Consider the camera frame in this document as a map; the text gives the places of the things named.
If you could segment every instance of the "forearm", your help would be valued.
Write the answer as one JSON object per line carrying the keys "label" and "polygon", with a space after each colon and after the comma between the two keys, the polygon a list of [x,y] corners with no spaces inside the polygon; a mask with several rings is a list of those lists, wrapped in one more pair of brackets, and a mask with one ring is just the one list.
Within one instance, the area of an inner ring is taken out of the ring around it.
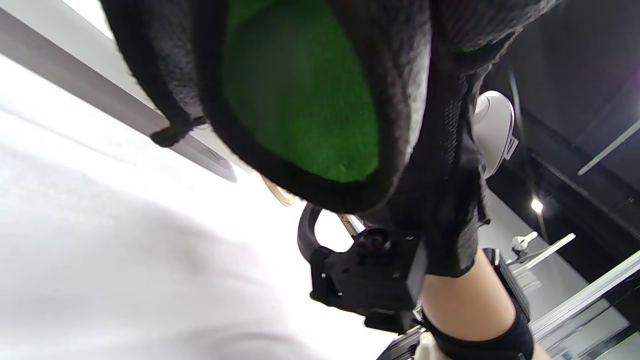
{"label": "forearm", "polygon": [[[429,322],[458,340],[494,340],[516,322],[515,306],[480,249],[474,266],[459,278],[425,276],[421,301]],[[550,358],[535,344],[532,359]]]}

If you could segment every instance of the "gray fabric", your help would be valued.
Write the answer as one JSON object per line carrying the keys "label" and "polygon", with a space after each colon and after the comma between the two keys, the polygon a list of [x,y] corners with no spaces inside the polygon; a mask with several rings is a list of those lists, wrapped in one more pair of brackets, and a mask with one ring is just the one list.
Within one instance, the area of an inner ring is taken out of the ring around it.
{"label": "gray fabric", "polygon": [[203,115],[196,87],[189,1],[138,0],[167,86],[192,119]]}
{"label": "gray fabric", "polygon": [[384,20],[388,28],[386,40],[396,71],[404,83],[412,119],[410,122],[410,151],[418,140],[422,116],[427,100],[429,59],[431,56],[431,12],[428,1],[382,0],[377,5],[375,16]]}
{"label": "gray fabric", "polygon": [[451,47],[480,47],[522,29],[559,0],[433,1],[442,40]]}

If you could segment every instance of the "black ceiling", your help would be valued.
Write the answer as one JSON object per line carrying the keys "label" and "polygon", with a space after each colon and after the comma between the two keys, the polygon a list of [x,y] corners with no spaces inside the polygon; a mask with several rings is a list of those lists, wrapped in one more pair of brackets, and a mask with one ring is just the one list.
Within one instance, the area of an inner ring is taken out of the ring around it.
{"label": "black ceiling", "polygon": [[[545,203],[546,240],[575,232],[559,253],[594,281],[640,250],[640,131],[577,175],[640,120],[640,1],[561,4],[518,37],[484,87],[512,97],[510,67],[528,149],[518,146],[490,188],[540,231],[529,208],[533,184]],[[635,294],[618,306],[635,326],[638,302]]]}

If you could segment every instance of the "black glove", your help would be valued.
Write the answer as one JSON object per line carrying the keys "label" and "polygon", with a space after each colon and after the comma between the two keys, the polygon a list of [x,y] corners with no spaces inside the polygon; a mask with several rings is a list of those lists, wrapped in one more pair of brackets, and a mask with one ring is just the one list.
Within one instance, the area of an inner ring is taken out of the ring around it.
{"label": "black glove", "polygon": [[479,89],[523,26],[555,3],[431,2],[431,65],[418,142],[387,203],[358,214],[368,228],[423,231],[427,274],[459,277],[474,264],[477,229],[489,222],[483,158],[471,126]]}
{"label": "black glove", "polygon": [[169,147],[210,123],[249,166],[337,213],[392,193],[418,138],[425,0],[101,0]]}

